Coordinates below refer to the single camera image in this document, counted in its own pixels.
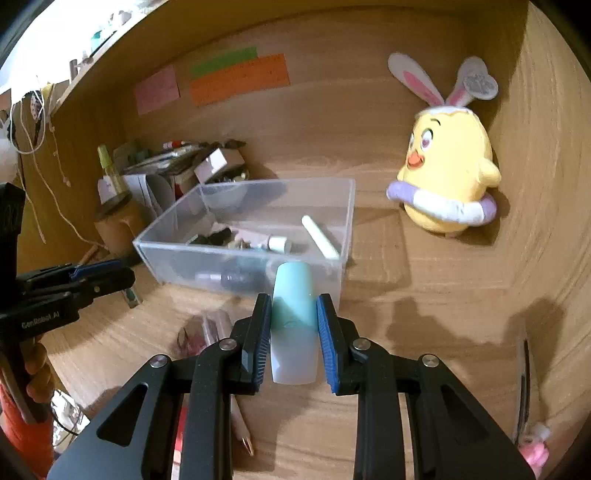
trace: green sticky note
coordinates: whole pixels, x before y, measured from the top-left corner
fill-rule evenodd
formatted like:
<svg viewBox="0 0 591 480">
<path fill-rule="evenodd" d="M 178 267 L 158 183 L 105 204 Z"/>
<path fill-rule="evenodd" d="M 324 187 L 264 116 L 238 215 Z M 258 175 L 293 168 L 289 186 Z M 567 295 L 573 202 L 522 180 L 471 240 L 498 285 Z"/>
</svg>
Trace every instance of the green sticky note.
<svg viewBox="0 0 591 480">
<path fill-rule="evenodd" d="M 232 65 L 236 65 L 237 63 L 242 63 L 243 61 L 253 60 L 256 58 L 258 58 L 256 47 L 241 48 L 240 50 L 229 51 L 193 66 L 193 68 L 191 68 L 191 77 L 203 77 L 208 73 L 226 69 Z"/>
</svg>

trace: stuffed chick toy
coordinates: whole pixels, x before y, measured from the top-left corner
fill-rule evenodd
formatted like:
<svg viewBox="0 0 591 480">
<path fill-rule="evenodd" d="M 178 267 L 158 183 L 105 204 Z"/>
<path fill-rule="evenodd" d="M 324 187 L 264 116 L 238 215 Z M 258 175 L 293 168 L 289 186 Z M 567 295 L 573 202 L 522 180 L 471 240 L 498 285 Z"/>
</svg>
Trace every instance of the stuffed chick toy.
<svg viewBox="0 0 591 480">
<path fill-rule="evenodd" d="M 425 71 L 410 57 L 393 53 L 392 74 L 431 107 L 416 117 L 406 162 L 386 191 L 404 203 L 408 216 L 425 230 L 453 236 L 468 226 L 485 225 L 496 215 L 496 203 L 486 192 L 501 181 L 492 162 L 488 135 L 466 105 L 498 93 L 496 81 L 477 57 L 467 58 L 458 71 L 452 94 L 444 102 Z"/>
</svg>

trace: white chalk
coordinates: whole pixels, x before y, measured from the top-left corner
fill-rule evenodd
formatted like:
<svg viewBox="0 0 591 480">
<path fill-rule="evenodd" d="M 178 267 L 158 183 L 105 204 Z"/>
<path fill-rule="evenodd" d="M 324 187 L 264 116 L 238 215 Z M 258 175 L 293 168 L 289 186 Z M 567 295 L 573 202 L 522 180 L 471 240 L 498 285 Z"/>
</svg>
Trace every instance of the white chalk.
<svg viewBox="0 0 591 480">
<path fill-rule="evenodd" d="M 330 240 L 326 238 L 326 235 L 320 230 L 318 225 L 316 225 L 316 222 L 312 220 L 309 215 L 304 215 L 301 218 L 301 224 L 306 230 L 308 230 L 312 240 L 327 260 L 338 260 L 340 258 L 336 248 L 330 243 Z"/>
</svg>

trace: light blue bottle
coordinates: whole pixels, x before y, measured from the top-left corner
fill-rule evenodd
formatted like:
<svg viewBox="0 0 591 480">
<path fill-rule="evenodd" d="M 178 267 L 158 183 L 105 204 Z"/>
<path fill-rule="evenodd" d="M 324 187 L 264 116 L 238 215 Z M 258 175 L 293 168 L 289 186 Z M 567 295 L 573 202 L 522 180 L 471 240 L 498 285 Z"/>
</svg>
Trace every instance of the light blue bottle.
<svg viewBox="0 0 591 480">
<path fill-rule="evenodd" d="M 277 269 L 271 313 L 273 381 L 303 385 L 316 380 L 318 314 L 310 267 L 284 263 Z"/>
</svg>

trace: hand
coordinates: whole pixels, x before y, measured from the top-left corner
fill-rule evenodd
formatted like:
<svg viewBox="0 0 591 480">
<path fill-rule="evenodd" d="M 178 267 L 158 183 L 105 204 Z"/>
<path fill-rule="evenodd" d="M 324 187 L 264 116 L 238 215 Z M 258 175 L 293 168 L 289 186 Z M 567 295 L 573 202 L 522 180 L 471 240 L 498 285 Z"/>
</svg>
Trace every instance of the hand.
<svg viewBox="0 0 591 480">
<path fill-rule="evenodd" d="M 47 350 L 39 343 L 42 335 L 35 338 L 35 347 L 25 358 L 25 370 L 31 375 L 27 385 L 27 394 L 37 403 L 49 403 L 56 389 L 56 382 L 47 363 Z M 2 371 L 0 382 L 4 385 Z"/>
</svg>

